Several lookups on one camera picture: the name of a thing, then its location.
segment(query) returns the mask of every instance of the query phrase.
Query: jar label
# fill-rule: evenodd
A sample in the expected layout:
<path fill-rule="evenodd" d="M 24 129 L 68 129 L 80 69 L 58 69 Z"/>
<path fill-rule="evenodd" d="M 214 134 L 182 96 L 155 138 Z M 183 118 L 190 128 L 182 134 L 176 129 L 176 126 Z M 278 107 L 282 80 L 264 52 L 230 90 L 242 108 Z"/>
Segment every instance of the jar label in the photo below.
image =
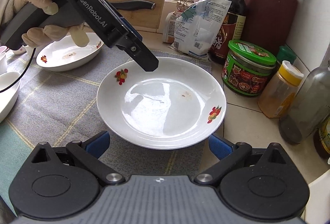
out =
<path fill-rule="evenodd" d="M 276 112 L 273 114 L 273 117 L 281 117 L 288 109 L 292 101 L 294 100 L 294 97 L 296 96 L 296 93 L 291 93 L 288 95 L 288 97 L 282 102 L 282 104 L 278 107 Z"/>
<path fill-rule="evenodd" d="M 228 12 L 213 41 L 210 51 L 218 57 L 226 58 L 230 40 L 239 40 L 243 32 L 245 16 Z"/>
<path fill-rule="evenodd" d="M 330 121 L 325 120 L 322 127 L 319 129 L 318 134 L 323 148 L 330 154 Z"/>
<path fill-rule="evenodd" d="M 268 76 L 243 67 L 231 55 L 227 56 L 222 70 L 223 81 L 235 91 L 248 96 L 258 95 L 264 89 Z"/>

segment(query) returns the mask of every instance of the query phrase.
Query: gray translucent bottle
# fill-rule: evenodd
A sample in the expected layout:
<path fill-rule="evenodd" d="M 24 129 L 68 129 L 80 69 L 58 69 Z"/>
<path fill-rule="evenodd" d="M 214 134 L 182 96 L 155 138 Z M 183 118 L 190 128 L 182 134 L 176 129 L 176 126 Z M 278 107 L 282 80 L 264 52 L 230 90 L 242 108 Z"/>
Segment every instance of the gray translucent bottle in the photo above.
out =
<path fill-rule="evenodd" d="M 330 61 L 307 76 L 287 115 L 279 120 L 281 136 L 291 144 L 313 134 L 330 114 Z"/>

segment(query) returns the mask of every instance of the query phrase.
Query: white lid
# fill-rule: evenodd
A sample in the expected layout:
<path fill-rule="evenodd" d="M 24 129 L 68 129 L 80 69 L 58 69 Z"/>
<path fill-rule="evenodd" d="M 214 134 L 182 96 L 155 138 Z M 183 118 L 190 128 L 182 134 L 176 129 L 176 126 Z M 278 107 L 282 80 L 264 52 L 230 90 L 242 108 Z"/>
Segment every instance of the white lid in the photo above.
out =
<path fill-rule="evenodd" d="M 297 79 L 302 80 L 304 78 L 304 74 L 301 73 L 295 66 L 293 66 L 289 61 L 283 60 L 282 66 L 285 68 L 285 70 L 290 73 L 292 76 L 294 76 Z"/>

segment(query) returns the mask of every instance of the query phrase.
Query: black cable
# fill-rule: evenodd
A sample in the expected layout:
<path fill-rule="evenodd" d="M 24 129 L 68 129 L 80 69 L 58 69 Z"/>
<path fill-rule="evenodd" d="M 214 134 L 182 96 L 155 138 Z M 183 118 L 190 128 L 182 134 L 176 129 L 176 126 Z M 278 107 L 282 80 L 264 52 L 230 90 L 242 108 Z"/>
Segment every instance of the black cable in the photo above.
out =
<path fill-rule="evenodd" d="M 23 75 L 26 73 L 27 69 L 29 68 L 29 66 L 30 66 L 30 64 L 32 62 L 32 59 L 33 59 L 33 56 L 34 56 L 34 52 L 35 51 L 36 51 L 36 48 L 33 49 L 33 52 L 32 52 L 31 58 L 30 58 L 30 61 L 27 64 L 25 70 L 22 72 L 22 74 L 10 86 L 6 87 L 5 89 L 0 90 L 0 93 L 4 92 L 4 91 L 8 90 L 9 88 L 11 88 L 12 86 L 14 86 L 23 77 Z"/>

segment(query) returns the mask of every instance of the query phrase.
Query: black circular motor housing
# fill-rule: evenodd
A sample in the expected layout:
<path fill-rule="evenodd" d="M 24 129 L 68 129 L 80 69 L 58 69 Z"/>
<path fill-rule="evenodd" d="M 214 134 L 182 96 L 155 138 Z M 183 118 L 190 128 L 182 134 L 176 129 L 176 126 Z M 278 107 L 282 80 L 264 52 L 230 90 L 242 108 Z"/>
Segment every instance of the black circular motor housing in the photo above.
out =
<path fill-rule="evenodd" d="M 9 197 L 18 215 L 45 220 L 74 215 L 90 205 L 99 193 L 95 176 L 79 167 L 61 163 L 49 144 L 48 161 L 34 162 L 37 148 L 23 164 L 9 188 Z"/>
<path fill-rule="evenodd" d="M 259 221 L 299 216 L 309 199 L 309 188 L 283 148 L 268 147 L 250 167 L 228 173 L 220 194 L 229 208 Z"/>

